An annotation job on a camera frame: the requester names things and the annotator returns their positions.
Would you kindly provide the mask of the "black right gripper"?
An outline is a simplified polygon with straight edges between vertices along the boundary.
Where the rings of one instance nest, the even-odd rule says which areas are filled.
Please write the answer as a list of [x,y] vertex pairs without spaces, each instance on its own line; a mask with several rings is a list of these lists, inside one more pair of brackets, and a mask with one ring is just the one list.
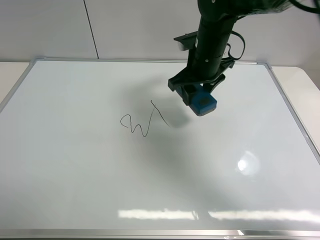
[[224,72],[230,68],[232,69],[235,61],[232,59],[223,59],[218,67],[217,73],[213,76],[200,76],[191,69],[190,66],[185,67],[178,74],[168,80],[168,87],[171,91],[176,91],[182,98],[186,106],[191,104],[192,100],[192,86],[196,84],[203,84],[204,92],[211,94],[213,90],[225,80]]

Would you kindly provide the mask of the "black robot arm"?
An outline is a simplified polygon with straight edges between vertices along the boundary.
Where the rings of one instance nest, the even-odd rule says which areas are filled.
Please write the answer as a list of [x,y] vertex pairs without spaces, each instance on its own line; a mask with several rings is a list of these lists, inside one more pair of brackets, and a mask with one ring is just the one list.
[[238,60],[230,53],[224,57],[230,36],[241,37],[233,30],[236,22],[250,15],[281,13],[290,5],[289,0],[199,0],[198,30],[174,38],[188,51],[188,59],[186,67],[168,80],[168,87],[186,106],[214,108],[217,101],[211,93]]

